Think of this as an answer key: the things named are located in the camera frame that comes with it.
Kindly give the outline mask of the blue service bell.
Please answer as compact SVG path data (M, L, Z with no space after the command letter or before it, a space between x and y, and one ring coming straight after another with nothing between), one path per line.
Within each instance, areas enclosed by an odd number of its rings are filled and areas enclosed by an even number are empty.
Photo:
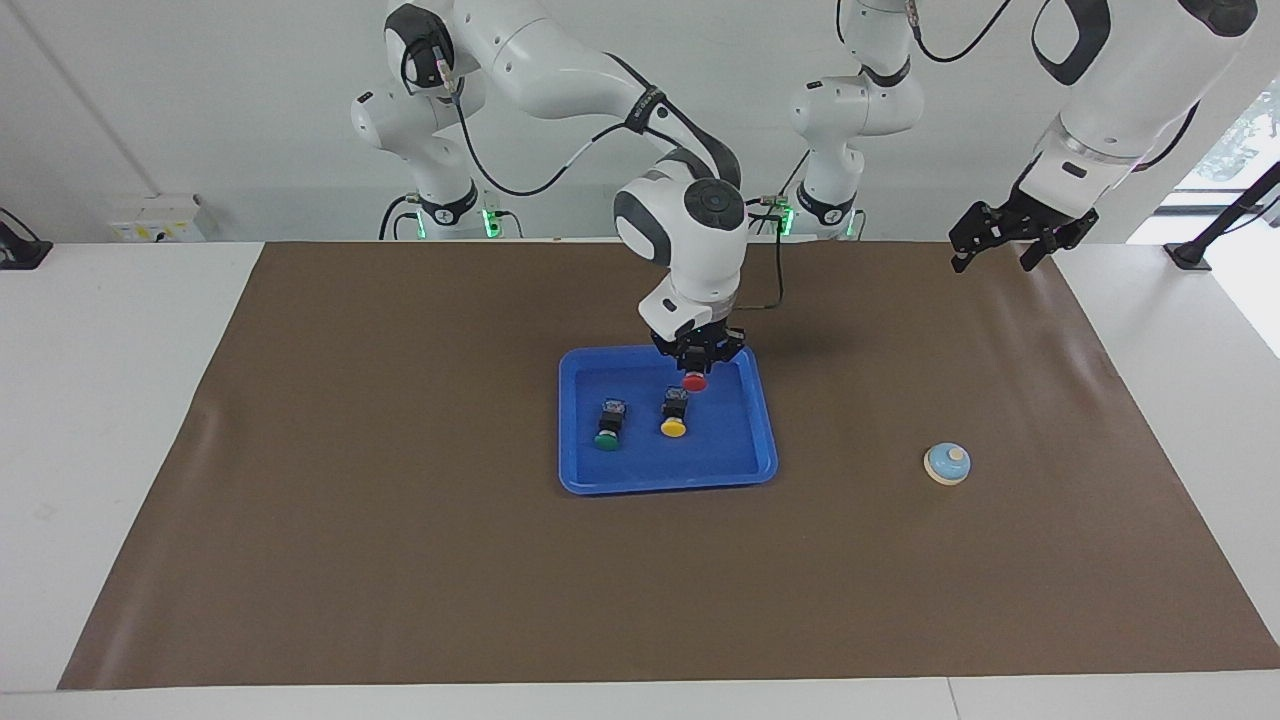
M955 442L931 446L923 455L925 474L941 486L959 486L970 474L973 459L969 451Z

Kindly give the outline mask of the green push button switch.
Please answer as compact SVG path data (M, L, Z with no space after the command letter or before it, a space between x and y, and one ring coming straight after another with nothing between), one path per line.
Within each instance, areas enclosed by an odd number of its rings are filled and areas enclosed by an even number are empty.
M596 433L593 438L593 445L596 448L607 452L620 448L627 411L628 405L622 398L605 398L602 402Z

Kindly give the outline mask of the black angled stand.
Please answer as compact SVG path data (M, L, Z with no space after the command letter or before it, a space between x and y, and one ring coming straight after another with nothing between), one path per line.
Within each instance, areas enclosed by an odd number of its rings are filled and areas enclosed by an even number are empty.
M1206 255L1215 241L1248 227L1260 218L1280 211L1280 160L1276 160L1251 187L1228 205L1193 240L1165 243L1169 260L1184 272L1211 272Z

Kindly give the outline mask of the brown table mat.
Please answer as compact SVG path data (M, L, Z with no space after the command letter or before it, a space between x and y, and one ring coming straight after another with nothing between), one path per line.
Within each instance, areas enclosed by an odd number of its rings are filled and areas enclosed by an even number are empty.
M787 249L748 319L780 471L588 498L557 370L609 245L266 247L63 689L1280 669L1059 269ZM955 442L959 486L923 455Z

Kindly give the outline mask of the black stand base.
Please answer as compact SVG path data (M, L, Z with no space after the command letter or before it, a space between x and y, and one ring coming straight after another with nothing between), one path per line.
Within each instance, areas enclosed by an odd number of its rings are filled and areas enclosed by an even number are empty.
M0 206L0 270L33 270L52 250L18 215Z

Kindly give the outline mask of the blue plastic tray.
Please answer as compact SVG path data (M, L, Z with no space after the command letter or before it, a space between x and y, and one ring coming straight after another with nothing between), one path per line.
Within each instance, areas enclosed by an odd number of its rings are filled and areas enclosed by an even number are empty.
M755 354L745 348L690 395L687 433L660 433L660 405L682 373L650 346L576 348L559 361L561 484L573 495L758 486L780 468ZM618 450L593 445L602 402L628 405Z

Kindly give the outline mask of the white wall socket box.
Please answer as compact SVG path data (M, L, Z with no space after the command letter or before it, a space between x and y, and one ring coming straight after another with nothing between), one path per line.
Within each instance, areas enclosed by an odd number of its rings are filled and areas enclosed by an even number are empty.
M108 227L115 241L141 243L202 243L215 232L211 215L195 193L119 197L108 214Z

